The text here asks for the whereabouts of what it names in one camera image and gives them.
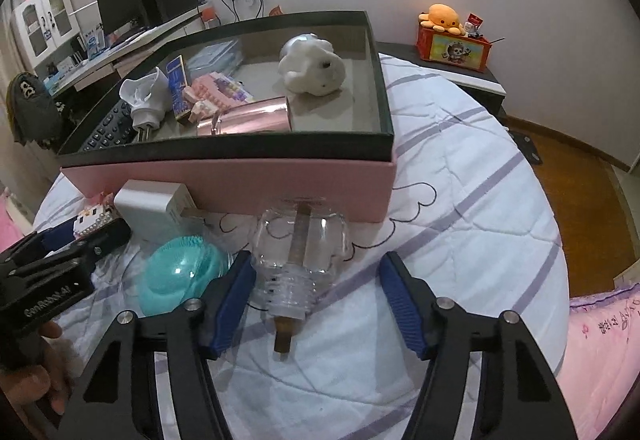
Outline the person left hand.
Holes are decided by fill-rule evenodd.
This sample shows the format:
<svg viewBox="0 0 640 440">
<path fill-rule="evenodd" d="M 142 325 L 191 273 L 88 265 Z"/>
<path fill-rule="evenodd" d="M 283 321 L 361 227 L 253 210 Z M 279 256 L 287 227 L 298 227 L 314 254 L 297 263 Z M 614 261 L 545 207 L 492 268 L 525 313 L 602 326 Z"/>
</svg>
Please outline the person left hand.
<svg viewBox="0 0 640 440">
<path fill-rule="evenodd" d="M 70 378 L 62 356 L 48 343 L 58 339 L 63 332 L 58 323 L 49 321 L 39 330 L 44 342 L 42 364 L 1 374 L 1 390 L 8 398 L 13 410 L 25 420 L 27 405 L 46 398 L 52 410 L 62 416 L 70 397 Z"/>
</svg>

